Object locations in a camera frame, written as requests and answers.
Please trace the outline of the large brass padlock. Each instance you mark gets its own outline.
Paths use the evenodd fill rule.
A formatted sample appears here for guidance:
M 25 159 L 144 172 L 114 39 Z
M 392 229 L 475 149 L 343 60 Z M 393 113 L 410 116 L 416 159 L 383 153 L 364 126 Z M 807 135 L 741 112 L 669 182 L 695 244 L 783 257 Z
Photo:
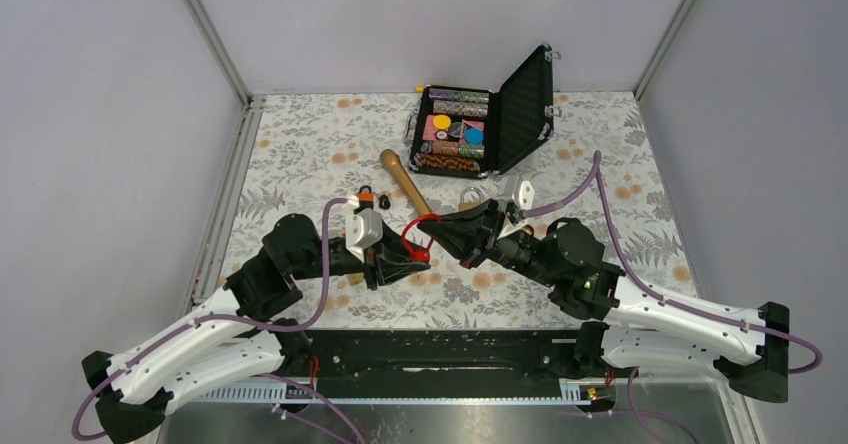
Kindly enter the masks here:
M 467 187 L 460 193 L 457 210 L 464 212 L 483 203 L 485 196 L 478 187 Z

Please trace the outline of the red cable lock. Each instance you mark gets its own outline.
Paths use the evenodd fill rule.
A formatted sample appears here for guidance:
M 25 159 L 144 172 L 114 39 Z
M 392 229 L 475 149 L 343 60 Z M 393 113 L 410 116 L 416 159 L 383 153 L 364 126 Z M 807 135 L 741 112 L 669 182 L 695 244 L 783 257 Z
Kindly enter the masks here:
M 425 235 L 419 225 L 425 222 L 441 222 L 442 217 L 438 214 L 428 213 L 411 220 L 401 232 L 401 244 L 406 250 L 408 257 L 415 262 L 429 264 L 431 250 L 435 243 L 432 237 Z

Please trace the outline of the black keys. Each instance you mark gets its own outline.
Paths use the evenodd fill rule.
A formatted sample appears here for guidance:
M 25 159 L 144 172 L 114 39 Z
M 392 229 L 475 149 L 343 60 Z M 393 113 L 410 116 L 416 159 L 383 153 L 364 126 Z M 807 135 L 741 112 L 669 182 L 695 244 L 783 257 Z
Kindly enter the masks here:
M 387 194 L 381 194 L 378 197 L 378 207 L 381 210 L 388 210 L 391 208 L 391 201 Z

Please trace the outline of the orange black padlock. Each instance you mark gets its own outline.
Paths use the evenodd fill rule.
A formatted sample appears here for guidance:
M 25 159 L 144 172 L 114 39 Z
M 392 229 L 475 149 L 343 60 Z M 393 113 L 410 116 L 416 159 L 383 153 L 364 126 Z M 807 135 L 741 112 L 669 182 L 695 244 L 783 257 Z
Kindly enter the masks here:
M 374 208 L 375 196 L 369 185 L 364 185 L 359 189 L 357 199 L 359 208 Z

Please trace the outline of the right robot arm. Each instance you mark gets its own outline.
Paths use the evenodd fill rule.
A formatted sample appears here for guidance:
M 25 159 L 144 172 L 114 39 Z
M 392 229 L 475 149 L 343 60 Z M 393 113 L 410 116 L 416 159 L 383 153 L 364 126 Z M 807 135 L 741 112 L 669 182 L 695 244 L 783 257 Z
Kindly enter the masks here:
M 644 327 L 680 339 L 686 359 L 703 350 L 709 369 L 746 397 L 785 403 L 789 397 L 789 310 L 726 306 L 638 282 L 604 259 L 605 246 L 576 218 L 559 218 L 544 237 L 518 226 L 510 209 L 490 199 L 466 211 L 426 219 L 417 229 L 464 268 L 492 261 L 549 287 L 549 300 L 580 321 Z

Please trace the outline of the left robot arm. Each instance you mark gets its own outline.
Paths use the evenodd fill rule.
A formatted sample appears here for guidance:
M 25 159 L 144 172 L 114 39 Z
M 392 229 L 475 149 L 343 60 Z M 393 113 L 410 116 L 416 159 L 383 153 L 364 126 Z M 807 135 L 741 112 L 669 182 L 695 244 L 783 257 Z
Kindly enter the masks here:
M 279 219 L 258 253 L 190 313 L 122 353 L 95 351 L 82 361 L 99 437 L 130 443 L 156 430 L 182 405 L 254 375 L 296 375 L 309 365 L 305 334 L 320 319 L 333 276 L 361 274 L 370 289 L 430 267 L 429 246 L 393 231 L 373 210 L 347 217 L 348 234 L 332 238 L 303 214 Z

